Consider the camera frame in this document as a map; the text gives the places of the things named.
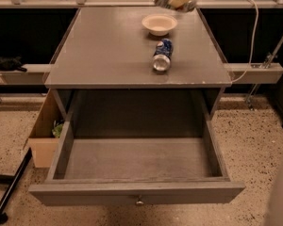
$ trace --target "white bowl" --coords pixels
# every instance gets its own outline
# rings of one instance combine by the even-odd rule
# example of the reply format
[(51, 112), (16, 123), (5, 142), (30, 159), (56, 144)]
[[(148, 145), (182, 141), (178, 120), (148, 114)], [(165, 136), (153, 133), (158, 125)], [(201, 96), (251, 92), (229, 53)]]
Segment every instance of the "white bowl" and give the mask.
[(177, 26), (177, 20), (167, 14), (152, 14), (141, 21), (149, 32), (156, 36), (164, 36)]

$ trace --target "drawer knob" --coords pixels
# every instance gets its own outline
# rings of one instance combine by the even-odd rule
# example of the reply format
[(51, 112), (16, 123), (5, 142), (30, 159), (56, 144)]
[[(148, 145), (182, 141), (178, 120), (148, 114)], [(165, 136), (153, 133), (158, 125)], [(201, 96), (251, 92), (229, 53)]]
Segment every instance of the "drawer knob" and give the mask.
[(143, 206), (143, 205), (144, 205), (144, 203), (143, 203), (143, 201), (142, 201), (142, 196), (139, 196), (139, 198), (138, 198), (138, 200), (135, 202), (135, 204), (136, 204), (137, 206)]

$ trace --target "open drawer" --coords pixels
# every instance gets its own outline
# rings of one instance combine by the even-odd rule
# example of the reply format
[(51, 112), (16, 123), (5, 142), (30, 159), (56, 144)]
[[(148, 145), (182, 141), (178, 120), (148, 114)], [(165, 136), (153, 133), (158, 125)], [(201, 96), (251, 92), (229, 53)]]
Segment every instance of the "open drawer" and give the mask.
[(231, 182), (201, 90), (77, 90), (52, 167), (29, 188), (45, 205), (223, 203)]

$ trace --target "white cable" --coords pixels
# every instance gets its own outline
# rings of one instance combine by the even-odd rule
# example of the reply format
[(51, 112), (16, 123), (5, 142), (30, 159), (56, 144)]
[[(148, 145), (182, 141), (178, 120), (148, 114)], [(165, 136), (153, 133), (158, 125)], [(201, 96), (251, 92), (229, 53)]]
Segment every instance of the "white cable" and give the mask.
[[(252, 3), (255, 6), (255, 9), (256, 9), (256, 19), (255, 19), (255, 24), (254, 24), (254, 28), (253, 28), (251, 53), (250, 53), (249, 61), (248, 61), (249, 66), (251, 66), (252, 65), (253, 52), (254, 52), (254, 41), (255, 41), (255, 35), (256, 35), (256, 28), (257, 28), (257, 23), (258, 23), (258, 6), (257, 6), (257, 4), (254, 0), (247, 0), (247, 1)], [(235, 83), (235, 82), (241, 80), (245, 76), (246, 73), (247, 73), (247, 70), (245, 70), (245, 72), (239, 78), (234, 79), (231, 82)]]

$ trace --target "speckled floor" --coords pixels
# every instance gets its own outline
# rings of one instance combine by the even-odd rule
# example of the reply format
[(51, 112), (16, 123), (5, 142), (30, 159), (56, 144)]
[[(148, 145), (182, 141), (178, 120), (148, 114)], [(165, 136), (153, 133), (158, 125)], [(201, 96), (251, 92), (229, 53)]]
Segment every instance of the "speckled floor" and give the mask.
[[(0, 106), (0, 173), (13, 174), (43, 98), (4, 98)], [(224, 97), (213, 127), (228, 173), (246, 189), (229, 204), (45, 207), (28, 192), (47, 169), (28, 164), (8, 202), (5, 225), (261, 225), (283, 156), (281, 119), (265, 97), (250, 111), (240, 96)], [(0, 186), (0, 197), (3, 195)]]

